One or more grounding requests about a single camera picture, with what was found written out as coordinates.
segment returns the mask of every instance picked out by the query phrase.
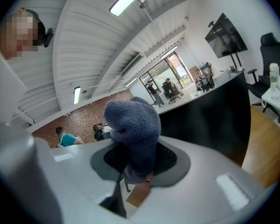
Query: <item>black mesh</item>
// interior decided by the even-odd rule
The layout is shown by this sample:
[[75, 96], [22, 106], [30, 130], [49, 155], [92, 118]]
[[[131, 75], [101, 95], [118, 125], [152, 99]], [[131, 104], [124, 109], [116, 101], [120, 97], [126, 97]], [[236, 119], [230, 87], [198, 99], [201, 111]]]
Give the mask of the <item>black mesh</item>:
[[[111, 167], [123, 172], [128, 163], [128, 149], [125, 145], [119, 144], [104, 155], [104, 160]], [[170, 149], [157, 143], [154, 160], [154, 175], [161, 174], [172, 168], [177, 161], [177, 156]]]

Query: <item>fuzzy blue object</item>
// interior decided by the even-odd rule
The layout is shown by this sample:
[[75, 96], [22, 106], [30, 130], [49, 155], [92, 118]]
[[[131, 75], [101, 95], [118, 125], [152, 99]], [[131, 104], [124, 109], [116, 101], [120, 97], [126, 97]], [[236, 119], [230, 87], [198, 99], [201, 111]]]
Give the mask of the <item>fuzzy blue object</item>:
[[133, 97], [130, 101], [110, 101], [105, 119], [111, 138], [125, 144], [129, 164], [124, 171], [129, 183], [140, 183], [154, 169], [156, 144], [161, 134], [161, 121], [156, 110], [145, 100]]

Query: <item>ceiling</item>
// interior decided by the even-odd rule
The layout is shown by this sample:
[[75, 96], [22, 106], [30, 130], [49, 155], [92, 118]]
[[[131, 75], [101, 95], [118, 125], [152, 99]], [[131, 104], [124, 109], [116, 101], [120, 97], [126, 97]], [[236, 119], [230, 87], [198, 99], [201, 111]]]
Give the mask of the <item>ceiling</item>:
[[[108, 93], [129, 61], [141, 53], [144, 58], [126, 74], [117, 86], [121, 88], [184, 37], [191, 0], [148, 0], [153, 24], [137, 1], [119, 17], [111, 14], [115, 1], [18, 0], [11, 8], [35, 10], [46, 29], [55, 31], [48, 48], [11, 61], [27, 86], [19, 109], [35, 123], [73, 106], [77, 86], [87, 91], [80, 101]], [[15, 117], [13, 123], [22, 126], [21, 116]]]

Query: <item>water bottle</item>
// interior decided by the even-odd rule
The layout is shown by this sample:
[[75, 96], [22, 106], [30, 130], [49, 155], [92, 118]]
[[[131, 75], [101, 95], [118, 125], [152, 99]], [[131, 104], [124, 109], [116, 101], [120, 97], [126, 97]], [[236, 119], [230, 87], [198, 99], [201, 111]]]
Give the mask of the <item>water bottle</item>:
[[270, 64], [271, 98], [278, 99], [279, 66], [276, 63]]

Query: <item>black tv screen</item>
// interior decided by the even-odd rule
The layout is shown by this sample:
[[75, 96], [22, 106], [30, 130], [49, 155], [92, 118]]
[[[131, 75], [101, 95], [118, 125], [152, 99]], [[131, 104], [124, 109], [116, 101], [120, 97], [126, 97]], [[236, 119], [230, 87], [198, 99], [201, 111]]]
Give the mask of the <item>black tv screen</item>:
[[224, 13], [205, 37], [218, 58], [248, 50], [242, 37]]

